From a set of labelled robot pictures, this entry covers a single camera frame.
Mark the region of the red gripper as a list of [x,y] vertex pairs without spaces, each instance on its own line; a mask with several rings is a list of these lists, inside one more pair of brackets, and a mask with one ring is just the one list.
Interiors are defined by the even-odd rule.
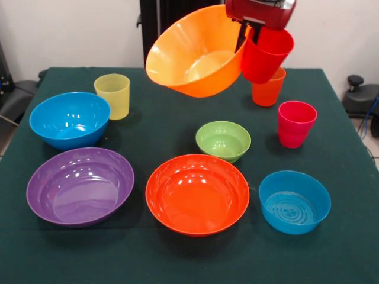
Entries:
[[225,5],[226,15],[240,22],[235,46],[235,53],[237,53],[249,35],[250,23],[261,24],[252,25],[252,42],[258,44],[262,25],[273,30],[282,30],[287,26],[296,7],[296,0],[226,0]]

